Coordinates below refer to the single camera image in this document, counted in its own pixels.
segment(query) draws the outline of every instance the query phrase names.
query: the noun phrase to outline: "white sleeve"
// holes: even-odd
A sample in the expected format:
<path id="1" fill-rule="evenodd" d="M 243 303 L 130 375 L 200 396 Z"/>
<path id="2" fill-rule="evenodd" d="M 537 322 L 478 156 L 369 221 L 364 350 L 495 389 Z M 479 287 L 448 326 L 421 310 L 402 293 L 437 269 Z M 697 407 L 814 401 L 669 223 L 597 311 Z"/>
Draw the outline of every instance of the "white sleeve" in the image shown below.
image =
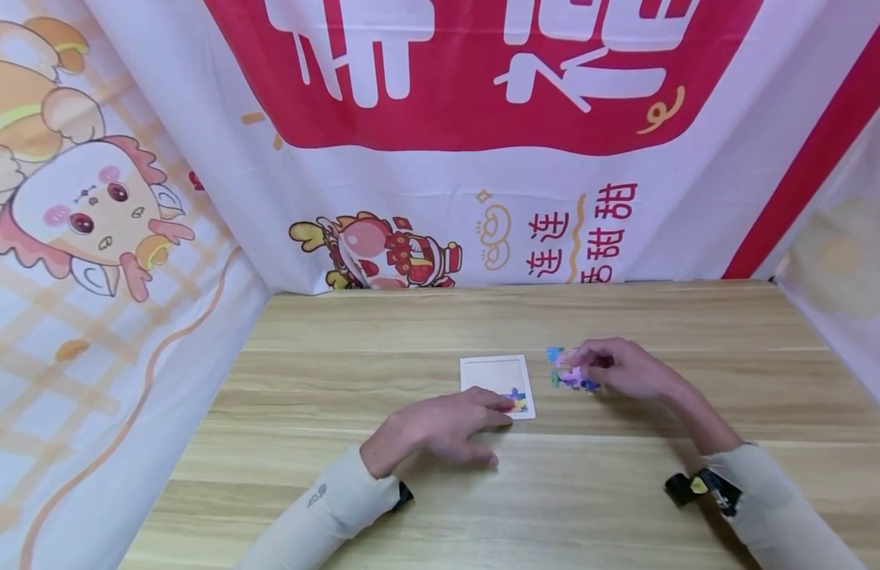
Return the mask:
<path id="1" fill-rule="evenodd" d="M 352 446 L 244 554 L 239 570 L 315 570 L 399 500 L 398 479 L 374 479 Z"/>
<path id="2" fill-rule="evenodd" d="M 747 444 L 705 459 L 742 491 L 730 525 L 763 570 L 866 570 L 766 450 Z"/>

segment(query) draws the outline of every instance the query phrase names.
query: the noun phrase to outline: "wooden table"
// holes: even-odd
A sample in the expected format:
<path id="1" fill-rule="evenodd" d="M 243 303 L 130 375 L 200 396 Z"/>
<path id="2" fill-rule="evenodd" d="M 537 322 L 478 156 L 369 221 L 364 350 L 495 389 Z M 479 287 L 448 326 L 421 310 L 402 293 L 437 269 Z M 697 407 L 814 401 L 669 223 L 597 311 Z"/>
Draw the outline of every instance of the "wooden table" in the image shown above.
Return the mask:
<path id="1" fill-rule="evenodd" d="M 544 349 L 625 336 L 757 439 L 880 570 L 880 412 L 769 283 L 349 291 L 267 307 L 122 568 L 230 568 L 352 443 L 459 388 L 459 358 L 525 354 L 537 420 L 497 472 L 418 458 L 416 502 L 328 564 L 378 570 L 755 568 L 714 510 L 663 482 L 695 462 L 660 409 L 555 389 Z"/>

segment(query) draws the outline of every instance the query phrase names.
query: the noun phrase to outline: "colorful puzzle piece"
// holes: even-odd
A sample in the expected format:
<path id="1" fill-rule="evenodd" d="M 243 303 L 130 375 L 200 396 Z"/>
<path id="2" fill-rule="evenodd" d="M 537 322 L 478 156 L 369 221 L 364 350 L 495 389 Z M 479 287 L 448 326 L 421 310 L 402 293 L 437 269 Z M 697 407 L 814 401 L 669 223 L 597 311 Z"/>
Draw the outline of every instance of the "colorful puzzle piece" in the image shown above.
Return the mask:
<path id="1" fill-rule="evenodd" d="M 513 402 L 516 402 L 517 412 L 528 411 L 528 397 L 525 396 L 524 392 L 520 392 L 518 389 L 513 388 L 509 396 Z"/>
<path id="2" fill-rule="evenodd" d="M 582 369 L 570 365 L 570 356 L 574 348 L 570 350 L 564 347 L 548 347 L 547 361 L 554 365 L 551 370 L 551 383 L 554 386 L 565 386 L 571 390 L 585 390 L 594 392 L 601 388 L 600 385 L 587 378 L 582 378 Z"/>

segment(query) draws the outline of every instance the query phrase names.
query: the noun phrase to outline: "cartoon eye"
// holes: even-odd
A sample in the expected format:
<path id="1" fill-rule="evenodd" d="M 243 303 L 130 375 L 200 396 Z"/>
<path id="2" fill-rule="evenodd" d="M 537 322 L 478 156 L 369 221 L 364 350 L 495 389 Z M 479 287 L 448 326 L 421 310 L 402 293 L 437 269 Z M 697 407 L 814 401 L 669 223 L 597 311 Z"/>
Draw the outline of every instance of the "cartoon eye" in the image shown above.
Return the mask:
<path id="1" fill-rule="evenodd" d="M 76 234 L 87 235 L 95 230 L 95 221 L 91 219 L 91 216 L 77 211 L 69 216 L 69 227 Z"/>
<path id="2" fill-rule="evenodd" d="M 126 202 L 129 199 L 129 191 L 126 190 L 126 186 L 116 182 L 110 182 L 110 185 L 107 187 L 107 193 L 117 202 Z"/>

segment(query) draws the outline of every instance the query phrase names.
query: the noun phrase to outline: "white chinese characters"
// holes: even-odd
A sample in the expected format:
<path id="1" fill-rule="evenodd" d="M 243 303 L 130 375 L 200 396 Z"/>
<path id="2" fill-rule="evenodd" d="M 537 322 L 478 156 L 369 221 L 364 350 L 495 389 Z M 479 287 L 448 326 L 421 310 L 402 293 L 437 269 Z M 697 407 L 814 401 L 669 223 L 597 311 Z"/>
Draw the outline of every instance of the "white chinese characters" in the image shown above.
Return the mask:
<path id="1" fill-rule="evenodd" d="M 345 53 L 336 56 L 330 43 L 330 23 L 324 0 L 265 0 L 274 28 L 291 32 L 300 60 L 303 83 L 312 83 L 308 54 L 300 37 L 306 37 L 319 65 L 326 89 L 344 100 L 338 83 L 339 68 L 348 66 L 351 95 L 362 108 L 379 103 L 375 47 L 382 53 L 386 92 L 403 100 L 411 90 L 410 44 L 433 38 L 435 14 L 430 0 L 340 0 Z"/>
<path id="2" fill-rule="evenodd" d="M 571 0 L 508 0 L 504 23 L 504 42 L 524 46 L 531 35 L 531 25 L 538 8 L 538 29 L 552 40 L 586 42 L 591 40 L 601 14 L 601 0 L 588 6 L 574 5 Z M 582 112 L 591 112 L 585 98 L 649 97 L 661 89 L 667 71 L 662 67 L 642 70 L 588 66 L 603 58 L 610 50 L 654 52 L 669 51 L 680 46 L 700 0 L 691 0 L 686 13 L 668 17 L 670 0 L 661 0 L 655 17 L 642 17 L 643 0 L 619 0 L 608 3 L 602 23 L 603 47 L 560 62 L 560 70 L 552 70 L 532 53 L 512 56 L 509 71 L 495 78 L 496 85 L 506 84 L 506 100 L 526 103 L 535 90 L 535 77 L 548 80 Z"/>

